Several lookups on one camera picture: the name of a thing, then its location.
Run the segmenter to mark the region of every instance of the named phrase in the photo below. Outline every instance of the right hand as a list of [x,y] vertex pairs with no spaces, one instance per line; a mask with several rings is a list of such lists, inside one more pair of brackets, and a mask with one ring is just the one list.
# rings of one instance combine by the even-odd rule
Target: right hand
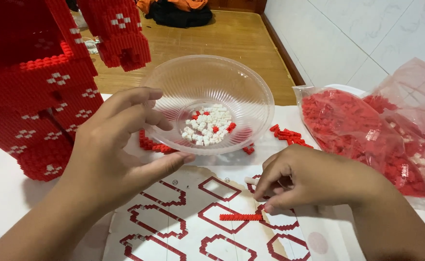
[[268,213],[299,205],[356,207],[400,194],[363,163],[301,145],[290,145],[272,155],[262,170],[254,198],[262,198],[268,189],[276,194],[265,204]]

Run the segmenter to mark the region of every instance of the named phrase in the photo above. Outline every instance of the bag of red bricks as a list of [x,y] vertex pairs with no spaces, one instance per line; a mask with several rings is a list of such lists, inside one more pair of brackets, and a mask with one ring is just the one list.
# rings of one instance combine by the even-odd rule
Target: bag of red bricks
[[322,150],[376,169],[403,195],[425,197],[425,180],[402,136],[362,98],[332,88],[294,89],[302,121]]
[[364,101],[402,136],[407,156],[425,177],[425,62],[405,63]]

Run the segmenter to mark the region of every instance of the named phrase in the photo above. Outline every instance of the clear plastic bowl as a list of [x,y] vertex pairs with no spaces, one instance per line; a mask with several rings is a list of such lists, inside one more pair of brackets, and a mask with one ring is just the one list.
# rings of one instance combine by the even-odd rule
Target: clear plastic bowl
[[[153,138],[178,151],[211,155],[242,149],[259,139],[274,117],[274,98],[264,80],[243,64],[212,55],[190,55],[156,67],[140,86],[160,88],[164,96],[156,101],[174,129],[163,131],[145,126]],[[222,104],[237,127],[217,144],[199,146],[182,138],[185,120],[198,107]]]

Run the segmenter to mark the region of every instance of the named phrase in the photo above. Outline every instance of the black bag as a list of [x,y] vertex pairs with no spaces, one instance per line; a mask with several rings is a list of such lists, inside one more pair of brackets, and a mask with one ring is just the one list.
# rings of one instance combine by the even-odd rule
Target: black bag
[[212,12],[208,5],[203,9],[192,9],[190,12],[182,11],[175,7],[174,3],[167,0],[157,0],[151,3],[150,13],[145,15],[146,19],[154,19],[156,24],[168,27],[201,27],[212,19]]

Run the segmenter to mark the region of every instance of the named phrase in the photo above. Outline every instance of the left hand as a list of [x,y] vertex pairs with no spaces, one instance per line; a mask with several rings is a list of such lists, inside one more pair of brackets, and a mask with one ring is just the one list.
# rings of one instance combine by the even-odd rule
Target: left hand
[[77,130],[74,150],[55,187],[59,197],[102,215],[122,206],[136,194],[174,173],[195,156],[176,152],[152,163],[123,150],[132,133],[145,123],[170,131],[172,125],[158,111],[143,104],[160,99],[160,89],[133,88],[111,96]]

